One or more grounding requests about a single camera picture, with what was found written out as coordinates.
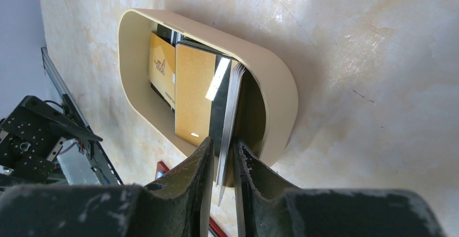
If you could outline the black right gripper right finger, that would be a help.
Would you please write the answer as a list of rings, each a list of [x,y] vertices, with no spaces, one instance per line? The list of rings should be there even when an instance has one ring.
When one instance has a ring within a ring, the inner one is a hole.
[[[232,144],[240,236],[444,236],[429,205],[403,189],[302,189]]]

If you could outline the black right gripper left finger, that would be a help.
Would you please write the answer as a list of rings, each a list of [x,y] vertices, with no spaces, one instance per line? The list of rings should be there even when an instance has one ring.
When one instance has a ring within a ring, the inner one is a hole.
[[[141,185],[16,185],[1,195],[1,236],[207,236],[214,142]]]

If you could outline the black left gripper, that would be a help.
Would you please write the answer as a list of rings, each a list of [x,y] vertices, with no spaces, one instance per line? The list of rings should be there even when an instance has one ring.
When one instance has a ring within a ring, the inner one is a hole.
[[[38,97],[25,96],[1,122],[1,166],[12,169],[12,177],[45,183],[63,144],[72,139],[102,141]]]

